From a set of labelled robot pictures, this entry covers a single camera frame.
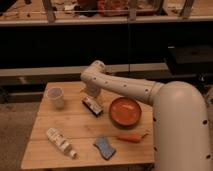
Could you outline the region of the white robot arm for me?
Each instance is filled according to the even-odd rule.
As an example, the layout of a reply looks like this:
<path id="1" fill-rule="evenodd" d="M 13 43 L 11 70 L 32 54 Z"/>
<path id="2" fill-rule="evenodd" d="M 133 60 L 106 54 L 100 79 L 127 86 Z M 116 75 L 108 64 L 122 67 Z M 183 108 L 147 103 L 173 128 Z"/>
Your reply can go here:
<path id="1" fill-rule="evenodd" d="M 92 97 L 105 89 L 153 107 L 155 171 L 213 171 L 207 107 L 193 85 L 110 76 L 99 60 L 81 80 Z"/>

